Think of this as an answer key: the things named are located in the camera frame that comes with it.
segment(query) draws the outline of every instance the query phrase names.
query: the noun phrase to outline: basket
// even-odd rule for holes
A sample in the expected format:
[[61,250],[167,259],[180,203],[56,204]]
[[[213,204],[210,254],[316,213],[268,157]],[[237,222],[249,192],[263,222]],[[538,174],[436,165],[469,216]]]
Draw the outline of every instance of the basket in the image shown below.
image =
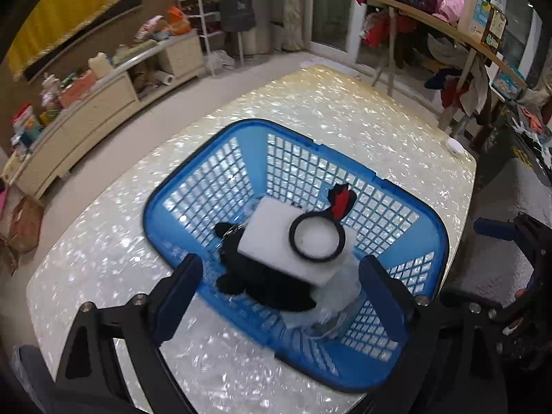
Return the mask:
[[404,346],[387,337],[363,292],[357,316],[337,338],[312,339],[299,328],[285,328],[278,311],[246,294],[221,294],[215,284],[225,273],[213,232],[217,222],[245,221],[264,195],[323,210],[329,206],[328,189],[343,182],[358,195],[343,219],[358,232],[355,255],[377,256],[411,293],[433,297],[449,248],[439,216],[365,166],[270,121],[238,121],[212,137],[153,191],[143,224],[150,243],[173,268],[188,252],[203,259],[198,293],[220,315],[298,371],[355,393],[381,384]]

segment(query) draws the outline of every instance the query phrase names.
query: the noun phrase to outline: paper towel roll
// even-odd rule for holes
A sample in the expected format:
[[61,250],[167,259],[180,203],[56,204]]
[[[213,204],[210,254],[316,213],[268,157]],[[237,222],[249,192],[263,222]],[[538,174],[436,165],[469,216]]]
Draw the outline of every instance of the paper towel roll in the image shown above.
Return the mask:
[[172,74],[165,73],[164,71],[161,71],[161,70],[157,70],[154,76],[155,76],[155,79],[164,83],[165,85],[172,84],[172,81],[175,78]]

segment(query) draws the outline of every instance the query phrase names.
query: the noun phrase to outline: wooden plank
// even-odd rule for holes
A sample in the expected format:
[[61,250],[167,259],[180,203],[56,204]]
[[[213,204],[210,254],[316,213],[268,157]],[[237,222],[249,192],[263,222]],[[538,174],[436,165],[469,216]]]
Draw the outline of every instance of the wooden plank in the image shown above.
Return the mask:
[[492,60],[492,62],[494,62],[496,65],[498,65],[500,70],[508,74],[508,76],[510,76],[515,81],[515,83],[519,85],[522,89],[527,88],[527,84],[525,83],[525,81],[519,76],[517,76],[514,70],[512,70],[506,64],[506,62],[504,62],[502,59],[499,59],[498,56],[493,54],[482,43],[479,43],[469,35],[458,31],[458,29],[455,26],[441,19],[438,19],[437,17],[427,12],[420,11],[419,9],[413,8],[412,6],[408,6],[407,4],[401,3],[399,1],[395,1],[395,0],[370,0],[370,1],[376,1],[377,3],[380,3],[380,4],[393,6],[394,8],[399,9],[403,14],[407,15],[408,17],[412,17],[413,19],[416,19],[422,23],[425,23],[428,26],[431,26],[432,28],[435,28],[436,30],[442,32],[443,34],[446,34],[449,37],[452,37],[453,39],[459,41],[460,43],[463,43],[465,45],[469,45],[472,48],[475,48],[478,52],[480,52],[485,57]]

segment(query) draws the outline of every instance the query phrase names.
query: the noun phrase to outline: shiny tablecloth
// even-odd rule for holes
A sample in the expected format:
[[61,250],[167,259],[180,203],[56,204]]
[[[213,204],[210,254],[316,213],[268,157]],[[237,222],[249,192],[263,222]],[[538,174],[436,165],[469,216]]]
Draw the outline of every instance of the shiny tablecloth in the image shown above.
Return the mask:
[[[209,137],[250,117],[334,148],[428,203],[449,235],[448,270],[470,203],[474,158],[453,157],[444,146],[448,137],[411,109],[313,66],[241,96],[176,134],[109,186],[62,235],[27,287],[35,333],[53,374],[80,304],[122,305],[170,274],[142,231],[150,192]],[[124,341],[116,347],[136,406],[149,411]],[[359,399],[282,365],[198,297],[161,351],[198,412],[343,413]]]

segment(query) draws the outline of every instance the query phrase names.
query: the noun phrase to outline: yellow cloth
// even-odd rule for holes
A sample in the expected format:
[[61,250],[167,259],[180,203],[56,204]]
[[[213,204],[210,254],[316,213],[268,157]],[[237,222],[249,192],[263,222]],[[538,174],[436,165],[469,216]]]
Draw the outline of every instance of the yellow cloth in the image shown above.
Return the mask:
[[14,79],[23,70],[92,23],[119,0],[40,0],[8,51]]

